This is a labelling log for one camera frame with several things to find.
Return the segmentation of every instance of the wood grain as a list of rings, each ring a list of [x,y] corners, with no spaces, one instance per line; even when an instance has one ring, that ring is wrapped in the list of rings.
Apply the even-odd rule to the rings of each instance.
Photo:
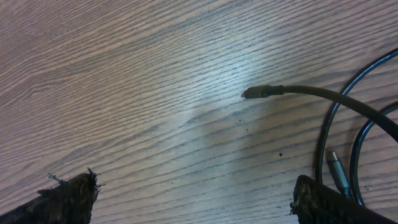
[[[0,212],[56,185],[48,172],[91,167],[106,184],[92,223],[296,223],[295,180],[313,175],[331,102],[240,95],[259,83],[338,91],[398,46],[397,14],[393,0],[5,0]],[[392,103],[397,72],[393,59],[350,96]],[[328,147],[346,167],[365,121],[345,107],[335,118]],[[397,171],[397,144],[375,127],[359,182],[395,221]]]

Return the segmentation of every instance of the wooden surface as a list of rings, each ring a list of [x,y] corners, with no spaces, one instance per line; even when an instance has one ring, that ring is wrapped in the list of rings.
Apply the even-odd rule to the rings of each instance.
[[[106,184],[92,223],[296,223],[295,180],[313,175],[330,102],[240,94],[338,91],[398,47],[397,15],[395,0],[2,1],[0,212],[56,185],[48,172],[91,167]],[[350,96],[392,103],[397,73],[394,59]],[[346,167],[365,121],[342,107],[333,123]],[[375,127],[359,166],[368,207],[395,221],[397,149]]]

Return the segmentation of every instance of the cable plug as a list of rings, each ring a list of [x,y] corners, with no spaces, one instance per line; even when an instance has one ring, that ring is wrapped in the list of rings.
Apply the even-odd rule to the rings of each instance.
[[[254,86],[248,88],[246,91],[242,93],[242,97],[246,99],[255,99],[255,98],[266,98],[272,95],[282,95],[284,94],[282,85],[279,86]]]

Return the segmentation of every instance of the metal connector tip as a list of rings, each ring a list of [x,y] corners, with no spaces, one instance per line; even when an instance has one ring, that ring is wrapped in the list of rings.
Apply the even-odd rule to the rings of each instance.
[[[328,153],[328,160],[329,161],[338,161],[337,155],[335,152]]]

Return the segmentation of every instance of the black cable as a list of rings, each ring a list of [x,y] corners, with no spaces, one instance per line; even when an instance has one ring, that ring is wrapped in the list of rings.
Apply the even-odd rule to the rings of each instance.
[[[397,109],[398,109],[398,102],[395,102],[381,109],[380,113],[387,115]],[[368,134],[369,130],[373,127],[373,125],[374,122],[372,120],[368,120],[359,131],[358,135],[355,138],[353,151],[351,153],[351,160],[349,162],[349,181],[351,182],[354,201],[363,207],[365,206],[365,203],[363,202],[361,191],[359,189],[359,184],[358,184],[358,161],[359,161],[359,153],[361,152],[362,143],[365,140],[365,137]]]
[[[248,88],[244,93],[243,97],[246,99],[250,98],[262,98],[272,95],[281,95],[284,93],[304,93],[314,96],[320,96],[335,102],[338,102],[358,113],[374,121],[377,125],[385,130],[392,138],[398,142],[398,125],[391,121],[388,117],[381,114],[372,107],[355,100],[349,96],[342,95],[340,93],[326,90],[323,88],[317,88],[312,86],[256,86]]]
[[[350,78],[350,80],[347,81],[344,87],[340,90],[340,93],[343,95],[347,95],[348,92],[355,86],[355,84],[357,84],[366,74],[375,69],[377,66],[392,59],[396,55],[398,55],[398,48],[388,52],[387,54],[379,57],[375,61],[362,68],[352,78]],[[315,152],[315,180],[317,180],[317,182],[320,184],[322,184],[322,163],[323,153],[325,152],[326,140],[328,137],[331,122],[333,121],[333,118],[335,117],[339,106],[340,104],[338,102],[333,102],[332,105],[329,107],[329,110],[321,127],[321,133],[318,138],[317,150]]]

